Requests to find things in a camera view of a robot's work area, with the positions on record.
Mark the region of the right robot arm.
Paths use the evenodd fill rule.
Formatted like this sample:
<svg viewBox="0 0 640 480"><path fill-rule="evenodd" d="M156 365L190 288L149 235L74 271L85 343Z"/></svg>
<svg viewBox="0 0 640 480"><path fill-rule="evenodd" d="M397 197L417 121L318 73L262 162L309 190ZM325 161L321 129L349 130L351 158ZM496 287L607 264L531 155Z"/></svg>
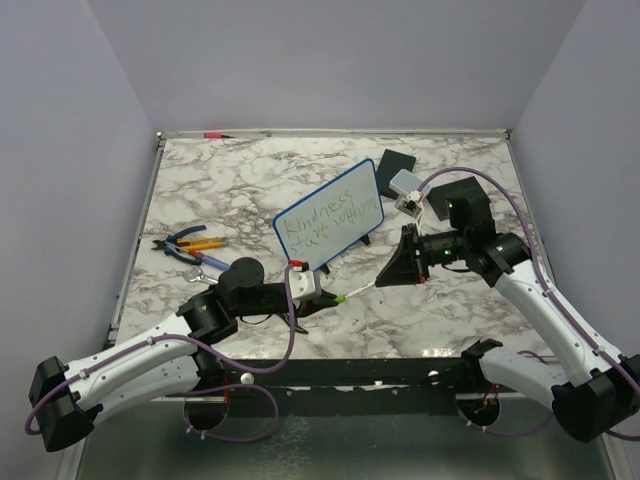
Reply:
<svg viewBox="0 0 640 480"><path fill-rule="evenodd" d="M479 275L534 327L557 359L546 365L495 340L463 351L459 378L469 390L489 384L548 408L563 430L587 443L639 412L639 358L604 339L543 273L530 234L500 233L477 173L436 188L451 225L424 234L403 226L399 245L378 274L378 288L417 285L435 266L456 261Z"/></svg>

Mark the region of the blue framed whiteboard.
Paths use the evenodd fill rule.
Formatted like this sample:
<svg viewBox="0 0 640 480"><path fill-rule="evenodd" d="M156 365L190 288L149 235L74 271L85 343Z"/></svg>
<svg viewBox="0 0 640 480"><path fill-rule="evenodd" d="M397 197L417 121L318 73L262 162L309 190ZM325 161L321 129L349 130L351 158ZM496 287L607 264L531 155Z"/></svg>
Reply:
<svg viewBox="0 0 640 480"><path fill-rule="evenodd" d="M317 270L384 220L374 162L366 158L285 208L272 225L286 258Z"/></svg>

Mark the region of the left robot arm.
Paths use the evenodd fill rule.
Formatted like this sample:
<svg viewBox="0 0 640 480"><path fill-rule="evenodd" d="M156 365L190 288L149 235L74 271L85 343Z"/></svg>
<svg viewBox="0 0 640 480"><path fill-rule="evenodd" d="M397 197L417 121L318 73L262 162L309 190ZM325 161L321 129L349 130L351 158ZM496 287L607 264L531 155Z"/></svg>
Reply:
<svg viewBox="0 0 640 480"><path fill-rule="evenodd" d="M324 290L318 272L302 261L287 263L284 279L268 283L263 265L243 257L207 290L191 297L155 326L109 350L62 362L40 362L28 393L24 431L49 452L86 438L110 414L157 397L206 395L226 390L220 366L252 375L282 369L291 357L299 318L335 308L345 296ZM250 316L285 315L290 338L279 361L253 367L215 350Z"/></svg>

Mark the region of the white marker pen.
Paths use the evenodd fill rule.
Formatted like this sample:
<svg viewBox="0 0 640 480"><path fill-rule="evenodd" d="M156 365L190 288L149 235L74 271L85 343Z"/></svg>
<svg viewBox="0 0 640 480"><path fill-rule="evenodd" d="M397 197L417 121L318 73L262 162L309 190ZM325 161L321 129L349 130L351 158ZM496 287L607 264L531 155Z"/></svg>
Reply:
<svg viewBox="0 0 640 480"><path fill-rule="evenodd" d="M345 299L350 299L350 298L356 297L357 295L360 295L360 294L370 290L373 287L375 287L375 281L374 282L369 282L368 284L366 284L366 285L364 285L362 287L359 287L359 288L347 293L345 295Z"/></svg>

